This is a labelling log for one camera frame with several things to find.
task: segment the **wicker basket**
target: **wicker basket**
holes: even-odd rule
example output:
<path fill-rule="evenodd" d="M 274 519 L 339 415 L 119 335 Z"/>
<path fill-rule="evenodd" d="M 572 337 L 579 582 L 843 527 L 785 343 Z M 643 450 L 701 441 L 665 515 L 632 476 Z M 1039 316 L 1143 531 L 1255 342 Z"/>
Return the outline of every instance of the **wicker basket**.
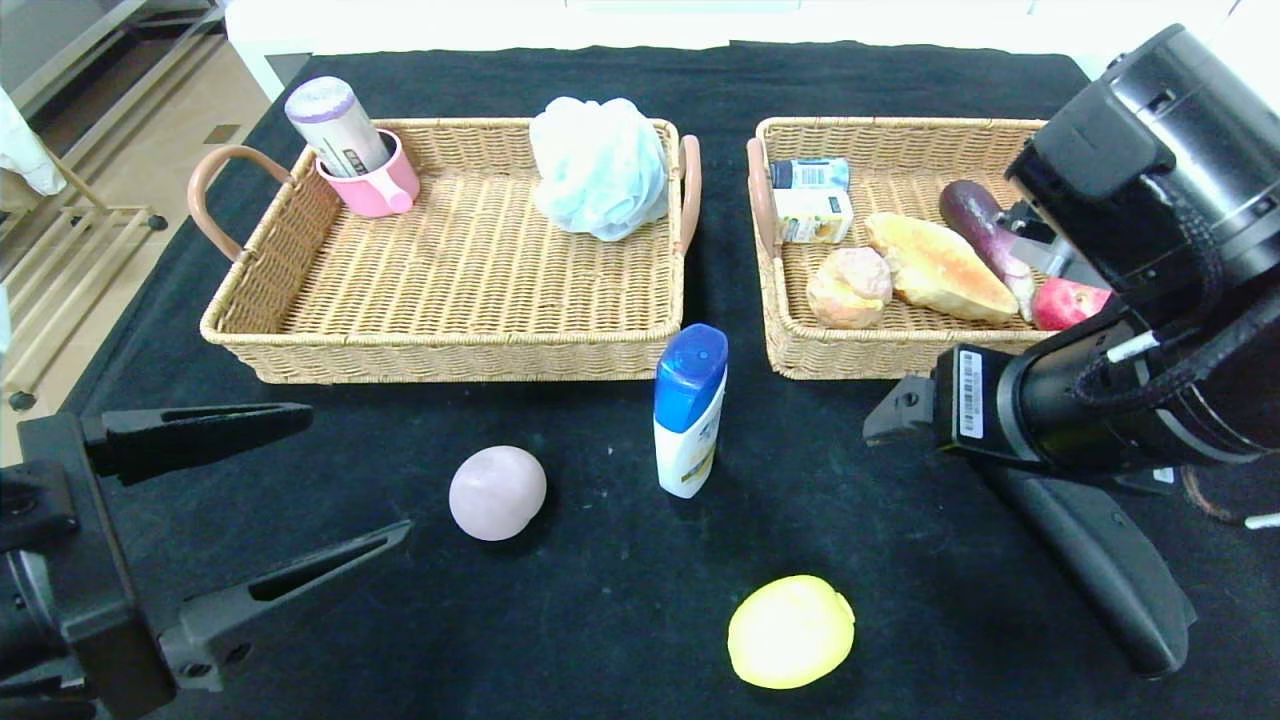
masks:
<path fill-rule="evenodd" d="M 527 119 L 381 120 L 421 178 L 402 215 L 352 214 L 307 149 L 288 173 L 256 150 L 214 151 L 192 217 L 233 264 L 200 322 L 269 383 L 620 380 L 654 375 L 680 329 L 701 193 L 698 141 L 654 120 L 667 217 L 605 243 L 532 204 Z M 283 186 L 241 250 L 207 217 L 232 156 Z M 680 192 L 685 178 L 684 199 Z"/>
<path fill-rule="evenodd" d="M 1048 337 L 1012 318 L 1001 325 L 961 320 L 895 300 L 873 329 L 832 329 L 818 323 L 805 287 L 836 247 L 867 243 L 863 218 L 887 210 L 942 222 L 938 195 L 969 178 L 1007 205 L 1018 199 L 1004 170 L 1041 120 L 925 118 L 771 118 L 748 142 L 748 179 L 755 219 L 755 254 L 764 304 L 769 364 L 792 379 L 901 378 L 928 374 L 950 346 L 968 342 L 1020 352 Z M 840 245 L 778 243 L 771 160 L 846 158 L 852 182 L 852 240 Z"/>

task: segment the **barcode label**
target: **barcode label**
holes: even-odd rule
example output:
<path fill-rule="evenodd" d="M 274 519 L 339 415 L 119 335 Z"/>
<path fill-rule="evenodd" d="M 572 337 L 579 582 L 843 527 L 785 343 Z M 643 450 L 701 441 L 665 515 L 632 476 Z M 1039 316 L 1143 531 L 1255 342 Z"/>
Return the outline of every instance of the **barcode label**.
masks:
<path fill-rule="evenodd" d="M 960 434 L 982 439 L 982 355 L 960 351 Z"/>
<path fill-rule="evenodd" d="M 791 187 L 827 187 L 826 165 L 796 165 Z"/>

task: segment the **blue bottle cap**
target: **blue bottle cap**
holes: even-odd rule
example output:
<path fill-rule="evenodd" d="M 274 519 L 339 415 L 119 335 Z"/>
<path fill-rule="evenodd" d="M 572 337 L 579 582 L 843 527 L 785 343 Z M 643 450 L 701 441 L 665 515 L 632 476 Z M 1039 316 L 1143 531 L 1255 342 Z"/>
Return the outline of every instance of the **blue bottle cap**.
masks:
<path fill-rule="evenodd" d="M 687 430 L 716 397 L 728 366 L 728 338 L 696 323 L 680 331 L 658 360 L 653 418 L 673 433 Z"/>

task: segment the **white bottle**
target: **white bottle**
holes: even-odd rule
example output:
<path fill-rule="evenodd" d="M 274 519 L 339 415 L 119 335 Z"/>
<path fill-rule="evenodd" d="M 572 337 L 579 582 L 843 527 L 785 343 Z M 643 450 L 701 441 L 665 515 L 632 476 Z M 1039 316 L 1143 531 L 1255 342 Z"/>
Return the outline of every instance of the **white bottle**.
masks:
<path fill-rule="evenodd" d="M 324 76 L 300 85 L 284 101 L 284 114 L 332 176 L 358 177 L 390 160 L 365 108 L 339 78 Z"/>
<path fill-rule="evenodd" d="M 671 495 L 692 497 L 712 473 L 727 379 L 728 338 L 710 325 L 681 331 L 658 361 L 653 439 L 658 484 Z"/>

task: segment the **bread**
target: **bread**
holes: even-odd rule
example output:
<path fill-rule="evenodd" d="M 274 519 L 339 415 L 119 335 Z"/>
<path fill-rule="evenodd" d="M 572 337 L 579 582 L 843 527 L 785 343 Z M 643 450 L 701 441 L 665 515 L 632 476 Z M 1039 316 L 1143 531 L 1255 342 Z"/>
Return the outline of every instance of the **bread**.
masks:
<path fill-rule="evenodd" d="M 870 247 L 841 247 L 827 255 L 806 287 L 809 307 L 828 328 L 867 328 L 893 297 L 888 264 Z"/>
<path fill-rule="evenodd" d="M 872 247 L 893 273 L 893 290 L 908 302 L 989 323 L 1018 311 L 1014 293 L 954 231 L 893 213 L 873 213 L 865 223 Z"/>

